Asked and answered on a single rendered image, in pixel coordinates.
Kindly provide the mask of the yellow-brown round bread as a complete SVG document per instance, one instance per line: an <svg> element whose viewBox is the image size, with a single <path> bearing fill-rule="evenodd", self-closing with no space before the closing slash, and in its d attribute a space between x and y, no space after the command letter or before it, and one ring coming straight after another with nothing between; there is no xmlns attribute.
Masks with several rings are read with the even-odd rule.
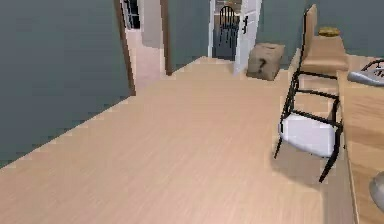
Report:
<svg viewBox="0 0 384 224"><path fill-rule="evenodd" d="M340 30L335 27L320 27L318 35L324 37L336 37L340 35Z"/></svg>

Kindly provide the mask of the white room door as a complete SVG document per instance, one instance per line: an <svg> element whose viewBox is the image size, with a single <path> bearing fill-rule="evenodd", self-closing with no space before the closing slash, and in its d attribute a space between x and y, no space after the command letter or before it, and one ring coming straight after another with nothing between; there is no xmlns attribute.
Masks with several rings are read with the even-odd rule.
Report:
<svg viewBox="0 0 384 224"><path fill-rule="evenodd" d="M248 65L249 54L255 45L261 5L262 0L242 0L235 62L233 64L234 75L242 73ZM247 33L243 34L242 28L245 16L249 16L249 18Z"/></svg>

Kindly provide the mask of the black spindle-back chair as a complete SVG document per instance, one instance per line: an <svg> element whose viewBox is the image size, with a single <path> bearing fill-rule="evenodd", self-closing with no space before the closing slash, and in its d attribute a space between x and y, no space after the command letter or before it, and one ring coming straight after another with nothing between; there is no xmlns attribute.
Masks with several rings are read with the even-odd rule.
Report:
<svg viewBox="0 0 384 224"><path fill-rule="evenodd" d="M237 31L235 11L231 6L223 6L219 12L219 43L225 41L229 47L233 45L233 39Z"/></svg>

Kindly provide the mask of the dark framed window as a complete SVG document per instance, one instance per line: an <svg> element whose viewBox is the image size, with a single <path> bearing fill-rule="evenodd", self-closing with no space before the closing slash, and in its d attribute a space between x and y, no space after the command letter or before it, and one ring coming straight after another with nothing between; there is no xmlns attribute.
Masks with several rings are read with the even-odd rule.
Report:
<svg viewBox="0 0 384 224"><path fill-rule="evenodd" d="M140 28L140 16L138 0L123 0L124 9L126 10L126 22L128 29Z"/></svg>

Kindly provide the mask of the grey laptop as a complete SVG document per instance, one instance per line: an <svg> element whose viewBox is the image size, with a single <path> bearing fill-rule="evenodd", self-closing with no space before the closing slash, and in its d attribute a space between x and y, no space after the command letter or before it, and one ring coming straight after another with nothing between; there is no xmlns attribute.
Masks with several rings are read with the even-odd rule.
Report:
<svg viewBox="0 0 384 224"><path fill-rule="evenodd" d="M349 72L347 80L369 86L384 87L384 59L371 61L361 70Z"/></svg>

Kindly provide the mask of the black chair with white seat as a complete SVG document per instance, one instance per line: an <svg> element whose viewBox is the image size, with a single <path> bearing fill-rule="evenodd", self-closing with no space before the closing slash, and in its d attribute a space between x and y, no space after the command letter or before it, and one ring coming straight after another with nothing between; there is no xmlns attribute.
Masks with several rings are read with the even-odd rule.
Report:
<svg viewBox="0 0 384 224"><path fill-rule="evenodd" d="M338 94L331 94L312 89L300 87L300 77L308 75L324 79L336 80L335 76L322 74L303 69L304 60L309 56L310 48L313 46L314 29L317 24L317 6L312 4L304 13L301 55L296 71L292 75L284 107L278 124L279 139L274 157L277 157L283 141L297 149L310 153L328 161L319 177L322 183L327 177L332 166L336 162L340 148L340 136L343 125L337 121L337 110L340 103ZM310 94L325 97L333 101L330 115L325 118L295 108L295 97L297 93Z"/></svg>

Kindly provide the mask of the brown cardboard box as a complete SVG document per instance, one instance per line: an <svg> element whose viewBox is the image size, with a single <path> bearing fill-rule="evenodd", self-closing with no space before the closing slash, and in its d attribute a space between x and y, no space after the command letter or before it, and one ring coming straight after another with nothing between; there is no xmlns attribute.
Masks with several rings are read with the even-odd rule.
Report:
<svg viewBox="0 0 384 224"><path fill-rule="evenodd" d="M280 44L256 44L249 54L246 76L273 81L280 70L284 49Z"/></svg>

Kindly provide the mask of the light wooden chair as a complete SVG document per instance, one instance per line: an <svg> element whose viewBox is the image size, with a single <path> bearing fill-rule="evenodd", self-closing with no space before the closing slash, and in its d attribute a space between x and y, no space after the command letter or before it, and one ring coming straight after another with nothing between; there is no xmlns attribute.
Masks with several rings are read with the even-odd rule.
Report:
<svg viewBox="0 0 384 224"><path fill-rule="evenodd" d="M342 38L316 35L316 26L317 6L312 4L303 19L300 70L324 74L335 74L338 70L347 71L348 57Z"/></svg>

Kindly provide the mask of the light wooden table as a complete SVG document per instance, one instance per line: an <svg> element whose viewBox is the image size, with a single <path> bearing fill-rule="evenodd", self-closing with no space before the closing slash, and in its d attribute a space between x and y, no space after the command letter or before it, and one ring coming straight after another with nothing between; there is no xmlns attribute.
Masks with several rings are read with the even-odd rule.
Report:
<svg viewBox="0 0 384 224"><path fill-rule="evenodd" d="M348 55L349 70L338 71L344 142L347 153L355 224L384 224L369 185L384 171L384 87L350 82L350 71L361 70L375 57Z"/></svg>

